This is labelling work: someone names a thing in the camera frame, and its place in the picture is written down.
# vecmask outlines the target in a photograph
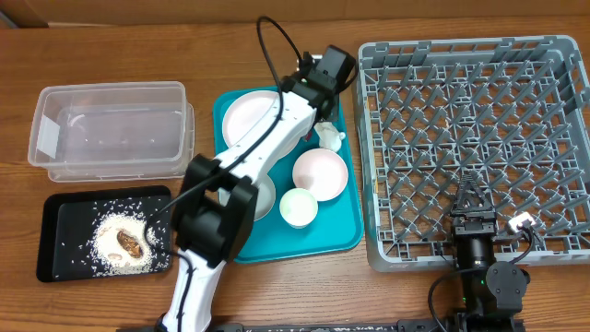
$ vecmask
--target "wooden table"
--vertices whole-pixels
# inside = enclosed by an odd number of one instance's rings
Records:
[[[454,18],[285,24],[301,50],[333,43],[356,53],[364,42],[569,34],[590,54],[590,18]],[[265,34],[279,73],[294,56],[275,31]],[[43,284],[35,278],[41,212],[58,192],[180,181],[55,184],[27,162],[30,123],[48,86],[178,80],[195,107],[197,152],[213,156],[211,108],[225,91],[272,84],[254,24],[0,31],[0,330],[112,331],[151,325],[169,308],[175,264],[164,274]],[[343,96],[355,172],[359,147]],[[590,123],[588,114],[586,122]],[[537,267],[520,314],[531,331],[587,331],[589,266]],[[365,243],[333,255],[258,265],[230,265],[213,305],[219,322],[249,325],[394,322],[429,317],[426,296],[442,272],[373,271]],[[460,304],[458,283],[437,291],[440,313]]]

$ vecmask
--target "teal cutting board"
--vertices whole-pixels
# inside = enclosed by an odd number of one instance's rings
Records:
[[[230,91],[221,95],[213,106],[213,125],[215,153],[228,149],[222,135],[223,116],[230,105],[242,95],[256,90],[277,90],[276,88],[245,89]],[[342,107],[339,120],[334,123],[340,132],[347,132]],[[280,159],[268,175],[277,189],[277,200],[270,212],[254,222],[252,234],[235,261],[238,263],[258,263],[270,260],[316,255],[354,248],[363,232],[359,192],[354,176],[348,137],[342,142],[338,155],[348,167],[348,184],[338,197],[319,202],[315,220],[304,229],[294,229],[283,220],[278,211],[280,198],[295,187],[291,171],[295,160],[305,151],[318,148],[319,138],[313,131],[308,142],[300,140],[289,155]]]

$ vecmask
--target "clear plastic container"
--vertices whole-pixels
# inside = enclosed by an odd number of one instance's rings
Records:
[[[195,119],[179,82],[49,87],[33,118],[29,163],[56,182],[182,177]]]

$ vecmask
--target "gray dish rack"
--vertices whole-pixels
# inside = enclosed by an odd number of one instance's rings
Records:
[[[496,257],[527,244],[531,266],[590,262],[590,85],[568,36],[369,42],[359,49],[359,131],[368,259],[378,271],[441,269],[463,170],[497,208]]]

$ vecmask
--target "pink plate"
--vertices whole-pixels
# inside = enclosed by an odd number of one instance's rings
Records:
[[[275,91],[252,91],[234,101],[223,116],[221,132],[225,144],[231,148],[256,125],[272,106],[278,94]],[[280,158],[287,156],[297,145],[288,146]]]
[[[348,182],[347,164],[335,152],[315,148],[303,153],[293,166],[293,182],[319,202],[340,195]]]

